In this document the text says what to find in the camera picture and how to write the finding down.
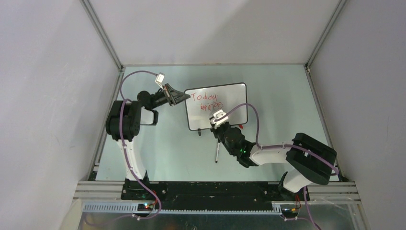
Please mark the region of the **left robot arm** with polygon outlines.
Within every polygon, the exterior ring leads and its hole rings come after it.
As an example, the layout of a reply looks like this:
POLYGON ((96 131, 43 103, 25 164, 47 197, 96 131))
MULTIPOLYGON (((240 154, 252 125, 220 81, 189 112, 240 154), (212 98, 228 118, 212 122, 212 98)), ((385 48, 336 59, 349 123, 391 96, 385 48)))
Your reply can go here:
POLYGON ((141 126, 155 126, 158 123, 157 107, 178 105, 191 96, 165 84, 156 93, 141 91, 136 100, 115 100, 109 111, 105 129, 118 144, 126 165, 126 179, 129 181, 147 178, 147 170, 141 154, 135 149, 135 138, 141 126))

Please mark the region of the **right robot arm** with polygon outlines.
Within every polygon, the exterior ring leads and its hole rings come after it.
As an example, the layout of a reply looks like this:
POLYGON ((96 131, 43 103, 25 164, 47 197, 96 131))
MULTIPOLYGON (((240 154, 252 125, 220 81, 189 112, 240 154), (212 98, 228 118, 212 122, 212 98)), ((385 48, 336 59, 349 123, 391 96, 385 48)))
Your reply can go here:
POLYGON ((227 152, 246 168, 271 163, 290 164, 293 169, 283 174, 278 188, 279 196, 284 200, 293 199, 311 183, 327 185, 330 177, 339 173, 334 166, 337 153, 305 133, 297 133, 289 142, 261 146, 246 140, 241 129, 228 122, 211 122, 210 130, 227 152))

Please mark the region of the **white board black frame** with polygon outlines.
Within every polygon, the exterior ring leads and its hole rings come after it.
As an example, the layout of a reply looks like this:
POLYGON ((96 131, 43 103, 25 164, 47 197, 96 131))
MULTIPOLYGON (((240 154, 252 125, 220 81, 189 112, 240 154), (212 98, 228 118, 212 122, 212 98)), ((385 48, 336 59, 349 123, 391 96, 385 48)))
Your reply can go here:
POLYGON ((247 85, 243 82, 186 89, 185 101, 188 127, 191 131, 209 129, 209 118, 218 110, 230 112, 248 102, 247 85))

